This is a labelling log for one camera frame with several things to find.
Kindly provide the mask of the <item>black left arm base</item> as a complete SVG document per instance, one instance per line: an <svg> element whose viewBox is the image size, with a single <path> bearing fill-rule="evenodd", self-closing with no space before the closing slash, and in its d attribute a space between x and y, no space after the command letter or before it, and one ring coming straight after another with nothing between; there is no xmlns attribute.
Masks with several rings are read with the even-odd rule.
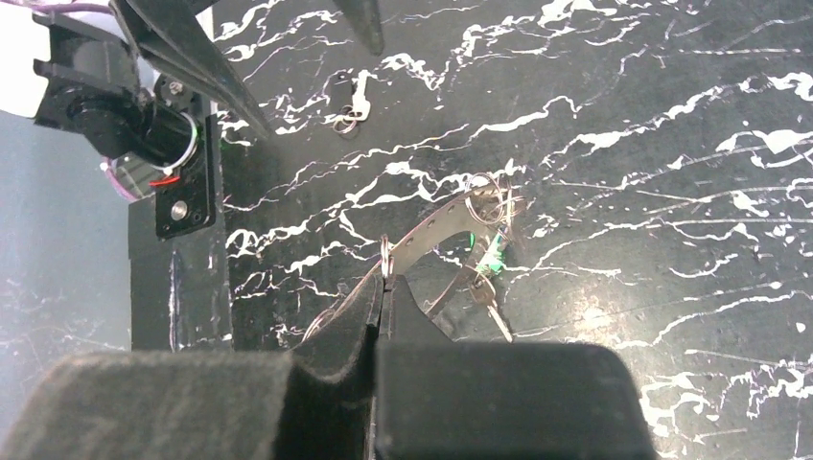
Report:
<svg viewBox="0 0 813 460"><path fill-rule="evenodd" d="M142 168L149 194L128 209L131 348L227 350L220 126L210 101L186 84L159 76L154 94L160 107L194 118L197 145L169 174Z"/></svg>

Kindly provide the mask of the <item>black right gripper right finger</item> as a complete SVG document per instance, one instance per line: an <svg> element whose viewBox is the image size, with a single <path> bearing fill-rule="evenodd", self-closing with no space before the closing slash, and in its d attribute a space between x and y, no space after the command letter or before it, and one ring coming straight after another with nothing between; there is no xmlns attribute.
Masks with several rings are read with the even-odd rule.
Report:
<svg viewBox="0 0 813 460"><path fill-rule="evenodd" d="M390 279L375 358L380 459L653 459L625 363L591 343L449 339Z"/></svg>

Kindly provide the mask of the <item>black key fob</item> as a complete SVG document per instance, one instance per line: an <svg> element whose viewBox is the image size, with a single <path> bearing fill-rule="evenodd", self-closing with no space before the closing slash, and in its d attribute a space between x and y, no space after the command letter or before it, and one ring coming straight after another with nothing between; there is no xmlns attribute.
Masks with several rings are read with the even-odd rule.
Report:
<svg viewBox="0 0 813 460"><path fill-rule="evenodd" d="M346 71L337 72L330 80L330 108L332 130L340 136L350 134L360 123L366 122L371 102L366 96L368 80L372 74L362 69L353 77Z"/></svg>

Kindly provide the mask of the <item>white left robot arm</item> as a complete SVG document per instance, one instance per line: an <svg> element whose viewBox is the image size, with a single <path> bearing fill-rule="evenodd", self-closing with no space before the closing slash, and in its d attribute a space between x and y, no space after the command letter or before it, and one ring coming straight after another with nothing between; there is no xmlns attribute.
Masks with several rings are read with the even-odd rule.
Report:
<svg viewBox="0 0 813 460"><path fill-rule="evenodd" d="M47 28L49 57L33 70L48 83L33 118L41 126L83 135L108 159L134 154L176 169L197 143L198 121L143 90L136 60L223 104L263 136L270 128L256 100L208 38L196 16L210 1L112 1L124 37L64 15L32 12Z"/></svg>

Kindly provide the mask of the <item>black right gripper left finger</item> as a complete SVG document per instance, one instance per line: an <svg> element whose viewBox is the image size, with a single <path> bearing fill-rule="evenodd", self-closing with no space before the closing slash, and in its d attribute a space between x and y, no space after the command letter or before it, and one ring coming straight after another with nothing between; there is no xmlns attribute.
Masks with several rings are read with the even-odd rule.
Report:
<svg viewBox="0 0 813 460"><path fill-rule="evenodd" d="M285 352L71 356L37 387L5 459L361 459L383 280L365 277Z"/></svg>

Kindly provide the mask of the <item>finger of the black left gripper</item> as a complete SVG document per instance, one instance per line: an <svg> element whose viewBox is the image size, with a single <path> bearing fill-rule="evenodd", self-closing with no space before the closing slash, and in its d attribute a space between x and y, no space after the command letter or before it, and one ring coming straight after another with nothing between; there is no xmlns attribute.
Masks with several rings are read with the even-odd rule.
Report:
<svg viewBox="0 0 813 460"><path fill-rule="evenodd" d="M128 43L154 69L231 110L268 139L269 121L243 80L197 21L212 1L111 1Z"/></svg>
<svg viewBox="0 0 813 460"><path fill-rule="evenodd" d="M356 38L373 56L380 56L384 37L380 5L377 0L334 0L351 26Z"/></svg>

